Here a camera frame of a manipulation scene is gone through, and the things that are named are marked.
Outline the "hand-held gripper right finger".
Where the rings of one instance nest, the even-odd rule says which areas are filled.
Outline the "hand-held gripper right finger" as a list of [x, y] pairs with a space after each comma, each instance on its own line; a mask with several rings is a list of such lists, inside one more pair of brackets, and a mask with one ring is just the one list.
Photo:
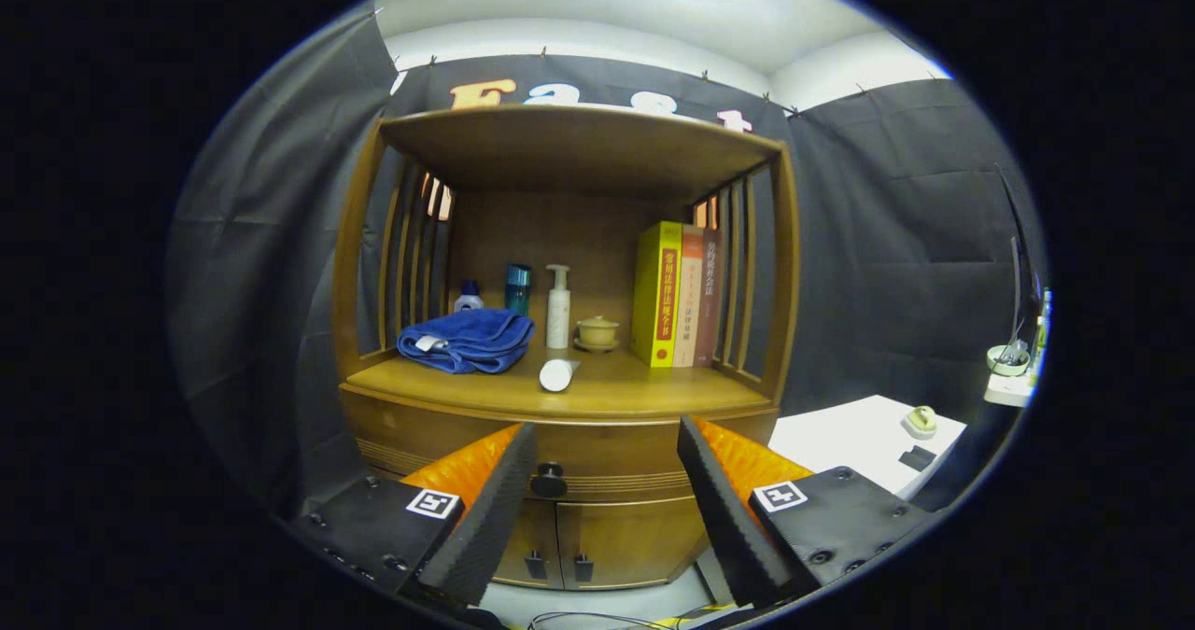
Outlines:
[[685, 414], [676, 453], [736, 604], [811, 595], [895, 548], [930, 519], [857, 469], [815, 472]]

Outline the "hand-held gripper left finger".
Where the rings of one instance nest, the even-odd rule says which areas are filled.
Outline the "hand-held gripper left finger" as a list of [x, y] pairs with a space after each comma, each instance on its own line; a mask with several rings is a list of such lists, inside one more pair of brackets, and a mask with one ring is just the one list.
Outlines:
[[504, 427], [407, 481], [364, 475], [287, 528], [384, 595], [478, 605], [519, 520], [537, 434]]

